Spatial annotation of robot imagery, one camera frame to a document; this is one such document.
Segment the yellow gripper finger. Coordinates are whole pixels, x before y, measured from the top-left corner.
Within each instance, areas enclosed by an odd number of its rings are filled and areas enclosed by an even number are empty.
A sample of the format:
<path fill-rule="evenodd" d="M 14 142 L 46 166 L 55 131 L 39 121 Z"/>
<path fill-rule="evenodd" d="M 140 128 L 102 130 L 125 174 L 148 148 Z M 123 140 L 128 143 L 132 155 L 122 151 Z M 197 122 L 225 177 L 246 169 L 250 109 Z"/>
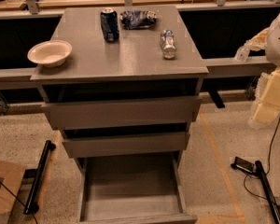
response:
<path fill-rule="evenodd" d="M 245 47 L 252 51 L 260 51 L 266 48 L 266 38 L 269 32 L 268 28 L 263 29 L 258 34 L 245 42 Z"/>
<path fill-rule="evenodd" d="M 280 114 L 280 68 L 262 73 L 255 91 L 248 124 L 254 129 L 270 125 Z"/>

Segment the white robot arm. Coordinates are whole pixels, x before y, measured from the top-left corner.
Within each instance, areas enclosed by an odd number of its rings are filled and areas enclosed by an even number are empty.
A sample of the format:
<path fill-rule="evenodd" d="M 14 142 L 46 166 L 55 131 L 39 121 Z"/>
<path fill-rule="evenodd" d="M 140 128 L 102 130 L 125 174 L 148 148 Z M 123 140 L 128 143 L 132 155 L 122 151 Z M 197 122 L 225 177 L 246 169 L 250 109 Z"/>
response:
<path fill-rule="evenodd" d="M 269 75 L 262 74 L 252 105 L 249 125 L 260 129 L 271 124 L 280 114 L 280 13 L 266 28 L 245 43 L 250 50 L 265 50 L 268 62 L 276 65 Z"/>

